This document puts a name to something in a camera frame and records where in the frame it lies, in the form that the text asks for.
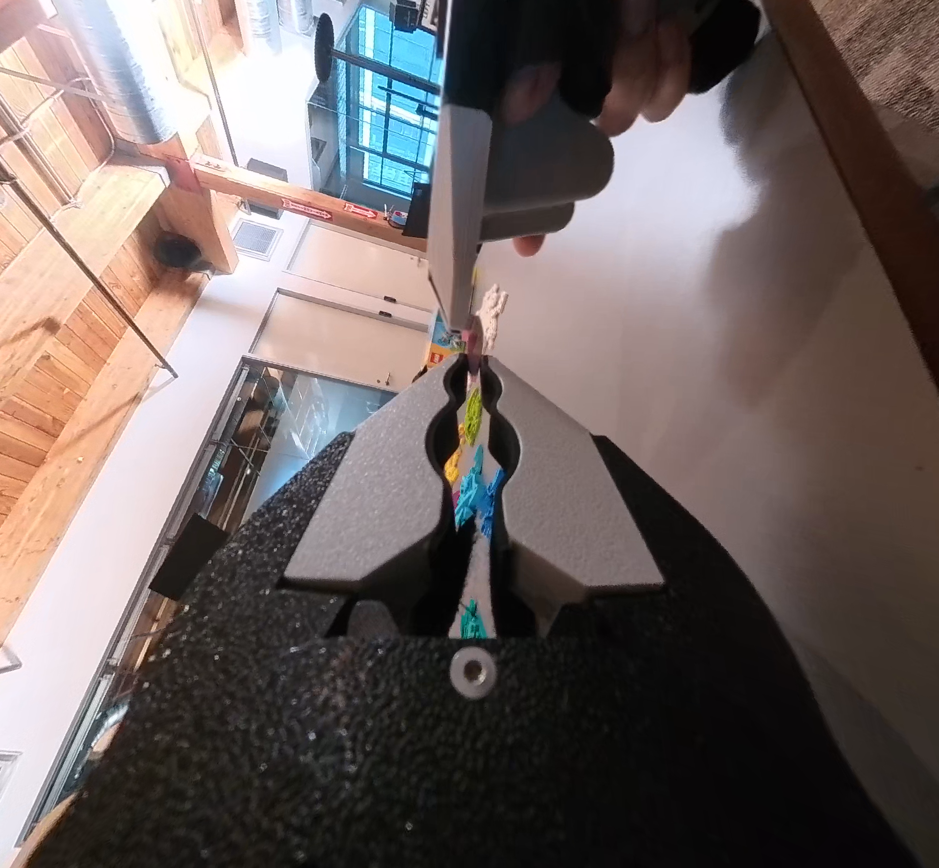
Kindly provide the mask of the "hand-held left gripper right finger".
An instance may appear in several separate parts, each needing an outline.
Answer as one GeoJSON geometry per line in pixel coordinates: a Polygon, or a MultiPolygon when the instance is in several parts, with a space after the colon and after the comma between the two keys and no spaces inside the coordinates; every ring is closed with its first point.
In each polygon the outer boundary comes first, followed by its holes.
{"type": "Polygon", "coordinates": [[[490,537],[496,634],[544,635],[569,605],[663,588],[592,433],[494,357],[480,386],[503,474],[490,537]]]}

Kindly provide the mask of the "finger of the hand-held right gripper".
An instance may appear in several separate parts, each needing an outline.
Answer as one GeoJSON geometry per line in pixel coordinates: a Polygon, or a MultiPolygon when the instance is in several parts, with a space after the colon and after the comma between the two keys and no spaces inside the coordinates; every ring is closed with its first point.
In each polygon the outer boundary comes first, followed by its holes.
{"type": "Polygon", "coordinates": [[[470,328],[472,274],[485,208],[492,122],[486,111],[444,104],[432,170],[427,263],[452,330],[470,328]]]}

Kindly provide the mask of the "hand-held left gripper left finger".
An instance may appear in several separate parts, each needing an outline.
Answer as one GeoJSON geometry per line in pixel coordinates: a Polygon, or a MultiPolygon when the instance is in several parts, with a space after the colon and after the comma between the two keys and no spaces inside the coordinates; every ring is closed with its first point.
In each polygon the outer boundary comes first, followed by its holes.
{"type": "Polygon", "coordinates": [[[423,590],[453,526],[467,358],[432,367],[355,429],[283,576],[310,590],[423,590]]]}

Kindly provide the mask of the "pile of blue lego pieces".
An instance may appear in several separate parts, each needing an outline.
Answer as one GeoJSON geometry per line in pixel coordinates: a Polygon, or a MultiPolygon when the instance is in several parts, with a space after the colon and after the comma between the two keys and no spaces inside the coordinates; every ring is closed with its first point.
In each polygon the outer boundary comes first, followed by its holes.
{"type": "Polygon", "coordinates": [[[487,484],[482,502],[478,507],[479,529],[488,540],[492,539],[495,524],[496,505],[499,502],[500,488],[505,479],[504,470],[499,467],[492,480],[487,484]]]}

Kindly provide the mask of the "pile of white lego pieces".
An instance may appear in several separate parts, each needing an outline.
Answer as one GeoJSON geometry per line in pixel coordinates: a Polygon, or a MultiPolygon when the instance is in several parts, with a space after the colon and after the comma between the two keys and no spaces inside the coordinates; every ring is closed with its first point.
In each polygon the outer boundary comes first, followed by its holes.
{"type": "Polygon", "coordinates": [[[508,302],[508,292],[494,283],[486,290],[476,312],[481,355],[492,355],[499,333],[499,319],[508,302]]]}

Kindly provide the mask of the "pile of cyan lego pieces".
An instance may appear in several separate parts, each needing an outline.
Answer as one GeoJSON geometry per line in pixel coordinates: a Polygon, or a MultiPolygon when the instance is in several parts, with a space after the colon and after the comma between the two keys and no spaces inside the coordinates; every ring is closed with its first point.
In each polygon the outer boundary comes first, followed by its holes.
{"type": "Polygon", "coordinates": [[[476,446],[473,463],[469,471],[461,478],[459,495],[454,507],[454,525],[461,530],[476,514],[480,501],[486,496],[486,483],[483,480],[485,449],[476,446]]]}

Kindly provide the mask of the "colourful lego box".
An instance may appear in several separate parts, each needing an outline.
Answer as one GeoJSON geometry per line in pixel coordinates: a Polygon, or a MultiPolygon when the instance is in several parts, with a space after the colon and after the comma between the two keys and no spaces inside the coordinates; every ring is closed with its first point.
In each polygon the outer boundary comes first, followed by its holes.
{"type": "Polygon", "coordinates": [[[429,369],[440,365],[450,356],[463,353],[466,349],[464,332],[449,326],[440,311],[435,312],[428,333],[425,365],[429,369]]]}

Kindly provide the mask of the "person's right hand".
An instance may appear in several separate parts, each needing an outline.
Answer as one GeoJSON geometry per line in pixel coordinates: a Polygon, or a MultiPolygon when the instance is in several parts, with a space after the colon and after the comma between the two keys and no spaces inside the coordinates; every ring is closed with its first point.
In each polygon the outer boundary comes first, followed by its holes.
{"type": "MultiPolygon", "coordinates": [[[[682,24],[657,16],[656,0],[618,0],[612,85],[593,123],[608,137],[638,119],[664,121],[689,93],[691,46],[682,24]]],[[[501,99],[505,123],[519,124],[543,107],[559,82],[557,64],[534,64],[514,73],[501,99]]]]}

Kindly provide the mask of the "black box by beam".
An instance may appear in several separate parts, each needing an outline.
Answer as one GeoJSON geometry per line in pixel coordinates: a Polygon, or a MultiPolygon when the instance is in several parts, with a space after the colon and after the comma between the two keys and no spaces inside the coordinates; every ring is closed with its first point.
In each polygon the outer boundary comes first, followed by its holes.
{"type": "Polygon", "coordinates": [[[402,235],[405,238],[428,239],[431,183],[416,182],[407,209],[402,235]]]}

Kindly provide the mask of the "white door panel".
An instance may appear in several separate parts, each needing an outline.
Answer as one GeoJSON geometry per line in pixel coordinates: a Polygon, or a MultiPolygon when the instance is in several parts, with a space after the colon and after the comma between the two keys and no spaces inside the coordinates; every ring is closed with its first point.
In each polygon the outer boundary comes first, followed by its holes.
{"type": "Polygon", "coordinates": [[[365,239],[307,224],[288,273],[424,310],[435,296],[425,260],[365,239]]]}
{"type": "Polygon", "coordinates": [[[337,381],[399,392],[425,366],[427,320],[278,290],[250,357],[337,381]]]}

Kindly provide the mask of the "large paned window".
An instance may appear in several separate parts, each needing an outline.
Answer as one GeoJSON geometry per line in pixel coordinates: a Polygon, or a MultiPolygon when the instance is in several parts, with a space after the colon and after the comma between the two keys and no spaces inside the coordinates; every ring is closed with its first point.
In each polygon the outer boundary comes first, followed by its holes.
{"type": "Polygon", "coordinates": [[[334,67],[338,157],[327,192],[362,206],[405,210],[429,183],[438,137],[441,62],[434,36],[395,29],[393,0],[365,0],[338,43],[359,64],[334,67]]]}

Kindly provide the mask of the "black square panel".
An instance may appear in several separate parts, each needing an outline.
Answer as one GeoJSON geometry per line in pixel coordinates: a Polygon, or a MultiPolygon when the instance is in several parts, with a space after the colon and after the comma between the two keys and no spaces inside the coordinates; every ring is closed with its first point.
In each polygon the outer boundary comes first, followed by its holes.
{"type": "Polygon", "coordinates": [[[180,602],[199,572],[229,539],[229,533],[195,513],[174,538],[148,590],[180,602]]]}

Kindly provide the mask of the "wooden ceiling beam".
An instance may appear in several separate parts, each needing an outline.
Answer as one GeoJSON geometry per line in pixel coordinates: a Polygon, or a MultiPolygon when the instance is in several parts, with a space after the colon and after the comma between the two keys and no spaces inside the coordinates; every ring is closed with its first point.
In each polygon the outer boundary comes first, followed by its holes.
{"type": "Polygon", "coordinates": [[[381,220],[359,220],[349,217],[342,212],[342,201],[346,200],[268,177],[252,170],[238,168],[209,156],[194,155],[192,158],[186,159],[165,155],[162,157],[162,162],[169,170],[173,182],[189,192],[211,190],[287,213],[291,212],[282,209],[282,198],[330,209],[335,214],[333,222],[306,219],[327,224],[336,230],[342,229],[356,233],[376,244],[400,248],[417,257],[426,255],[426,240],[405,238],[402,231],[392,228],[388,224],[381,210],[376,210],[382,213],[383,218],[381,220]]]}

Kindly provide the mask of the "wall air vent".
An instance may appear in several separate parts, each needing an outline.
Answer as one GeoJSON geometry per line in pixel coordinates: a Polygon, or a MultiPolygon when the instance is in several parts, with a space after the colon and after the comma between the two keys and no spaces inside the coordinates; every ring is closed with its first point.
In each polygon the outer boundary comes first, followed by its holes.
{"type": "Polygon", "coordinates": [[[241,218],[231,230],[234,248],[241,255],[269,261],[283,237],[281,228],[241,218]]]}

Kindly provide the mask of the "silver ventilation duct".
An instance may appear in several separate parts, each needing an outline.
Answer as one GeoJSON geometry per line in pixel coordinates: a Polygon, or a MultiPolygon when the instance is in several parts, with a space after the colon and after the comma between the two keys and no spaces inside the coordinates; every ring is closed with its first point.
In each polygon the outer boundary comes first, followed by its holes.
{"type": "Polygon", "coordinates": [[[137,145],[179,131],[175,87],[156,19],[141,0],[70,0],[71,24],[113,130],[137,145]]]}

